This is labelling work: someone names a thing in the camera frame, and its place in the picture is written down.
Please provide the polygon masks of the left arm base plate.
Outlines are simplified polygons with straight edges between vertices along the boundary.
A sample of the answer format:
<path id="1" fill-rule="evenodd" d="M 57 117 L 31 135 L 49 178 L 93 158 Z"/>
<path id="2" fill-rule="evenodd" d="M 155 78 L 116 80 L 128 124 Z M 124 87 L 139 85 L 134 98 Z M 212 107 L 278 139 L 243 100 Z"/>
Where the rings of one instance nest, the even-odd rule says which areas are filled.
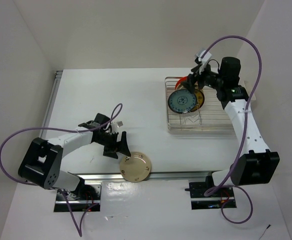
<path id="1" fill-rule="evenodd" d="M 71 192 L 63 190 L 73 212 L 84 212 L 87 209 L 89 212 L 99 212 L 101 210 L 102 183 L 92 182 L 88 185 L 88 190 L 85 190 L 81 196 L 76 196 Z M 56 193 L 53 212 L 69 212 L 66 200 L 60 192 Z"/>

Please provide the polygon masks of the orange plastic plate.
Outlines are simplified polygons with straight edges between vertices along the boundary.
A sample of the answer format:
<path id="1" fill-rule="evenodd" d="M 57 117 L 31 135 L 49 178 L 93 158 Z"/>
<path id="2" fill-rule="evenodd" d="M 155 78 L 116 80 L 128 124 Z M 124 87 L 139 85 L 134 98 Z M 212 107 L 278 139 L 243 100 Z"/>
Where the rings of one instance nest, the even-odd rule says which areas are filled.
<path id="1" fill-rule="evenodd" d="M 179 89 L 183 88 L 184 86 L 182 85 L 182 83 L 187 81 L 187 80 L 188 80 L 187 76 L 180 78 L 175 85 L 175 90 L 179 90 Z"/>

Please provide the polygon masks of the blue floral plate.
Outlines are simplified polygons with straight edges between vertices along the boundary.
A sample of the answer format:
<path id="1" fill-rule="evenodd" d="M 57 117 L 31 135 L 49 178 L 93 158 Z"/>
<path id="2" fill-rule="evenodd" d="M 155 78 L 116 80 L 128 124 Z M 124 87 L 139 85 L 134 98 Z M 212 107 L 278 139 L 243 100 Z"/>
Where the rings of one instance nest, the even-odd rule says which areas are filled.
<path id="1" fill-rule="evenodd" d="M 197 105 L 197 97 L 187 89 L 179 89 L 170 94 L 167 105 L 174 113 L 188 113 Z"/>

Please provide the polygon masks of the beige plate with flower motifs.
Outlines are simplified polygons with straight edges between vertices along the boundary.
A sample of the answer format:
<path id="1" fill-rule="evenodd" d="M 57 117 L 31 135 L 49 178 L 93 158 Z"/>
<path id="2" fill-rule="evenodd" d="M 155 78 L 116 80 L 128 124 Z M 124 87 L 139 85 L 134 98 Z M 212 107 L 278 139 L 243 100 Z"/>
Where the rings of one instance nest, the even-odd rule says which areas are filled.
<path id="1" fill-rule="evenodd" d="M 124 156 L 119 163 L 122 177 L 132 183 L 146 180 L 152 169 L 150 158 L 139 151 L 132 151 L 131 156 Z"/>

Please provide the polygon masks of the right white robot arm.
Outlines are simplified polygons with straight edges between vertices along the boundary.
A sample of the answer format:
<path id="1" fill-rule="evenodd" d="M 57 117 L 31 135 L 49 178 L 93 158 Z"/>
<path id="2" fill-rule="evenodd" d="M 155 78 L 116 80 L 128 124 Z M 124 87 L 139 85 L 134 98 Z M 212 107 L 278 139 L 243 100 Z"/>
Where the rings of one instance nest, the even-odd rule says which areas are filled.
<path id="1" fill-rule="evenodd" d="M 280 162 L 278 152 L 272 151 L 264 141 L 251 110 L 251 98 L 239 84 L 241 63 L 235 57 L 225 57 L 218 72 L 213 72 L 208 61 L 198 58 L 182 85 L 193 92 L 195 87 L 209 87 L 216 91 L 222 109 L 229 117 L 239 142 L 239 149 L 228 170 L 211 174 L 205 192 L 217 196 L 223 186 L 267 184 Z"/>

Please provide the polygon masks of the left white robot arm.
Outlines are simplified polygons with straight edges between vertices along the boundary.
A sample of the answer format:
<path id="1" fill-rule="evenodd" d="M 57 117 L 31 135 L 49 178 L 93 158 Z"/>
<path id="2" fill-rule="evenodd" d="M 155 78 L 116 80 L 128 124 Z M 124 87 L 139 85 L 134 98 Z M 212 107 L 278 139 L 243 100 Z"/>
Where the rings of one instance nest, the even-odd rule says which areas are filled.
<path id="1" fill-rule="evenodd" d="M 82 177 L 62 171 L 62 159 L 91 143 L 103 146 L 105 157 L 118 159 L 118 153 L 130 157 L 126 131 L 117 132 L 116 123 L 110 120 L 97 113 L 94 120 L 79 124 L 75 132 L 48 140 L 35 138 L 19 166 L 18 175 L 45 190 L 62 189 L 74 200 L 83 198 L 92 188 Z"/>

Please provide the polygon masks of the yellow plate with dark rim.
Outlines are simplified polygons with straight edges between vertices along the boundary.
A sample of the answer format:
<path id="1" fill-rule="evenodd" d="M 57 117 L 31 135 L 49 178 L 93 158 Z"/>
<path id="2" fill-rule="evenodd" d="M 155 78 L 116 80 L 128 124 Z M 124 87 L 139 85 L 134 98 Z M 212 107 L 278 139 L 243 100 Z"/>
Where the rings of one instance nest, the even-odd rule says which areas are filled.
<path id="1" fill-rule="evenodd" d="M 194 94 L 196 96 L 197 101 L 192 111 L 199 110 L 205 103 L 205 95 L 201 89 L 195 89 Z"/>

